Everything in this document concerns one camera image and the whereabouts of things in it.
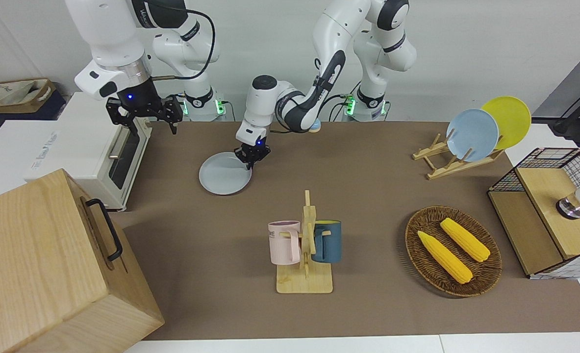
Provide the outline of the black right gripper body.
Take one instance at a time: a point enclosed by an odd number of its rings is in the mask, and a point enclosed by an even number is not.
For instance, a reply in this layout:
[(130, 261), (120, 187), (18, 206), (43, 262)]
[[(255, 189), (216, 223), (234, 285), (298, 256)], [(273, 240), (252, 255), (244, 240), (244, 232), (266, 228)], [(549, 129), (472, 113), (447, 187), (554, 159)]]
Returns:
[(170, 124), (182, 121), (183, 111), (176, 96), (161, 98), (152, 79), (116, 93), (105, 104), (113, 124), (131, 124), (134, 118), (156, 118)]

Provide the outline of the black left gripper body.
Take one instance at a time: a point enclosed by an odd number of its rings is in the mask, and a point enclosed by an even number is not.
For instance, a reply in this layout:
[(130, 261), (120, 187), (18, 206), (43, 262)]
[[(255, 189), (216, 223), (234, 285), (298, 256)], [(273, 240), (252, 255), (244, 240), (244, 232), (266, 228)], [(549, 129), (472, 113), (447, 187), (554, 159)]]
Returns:
[(267, 145), (267, 139), (258, 139), (255, 145), (249, 145), (247, 143), (242, 143), (241, 147), (234, 149), (234, 154), (240, 160), (241, 155), (249, 157), (249, 160), (256, 159), (256, 161), (263, 160), (271, 152), (270, 147)]

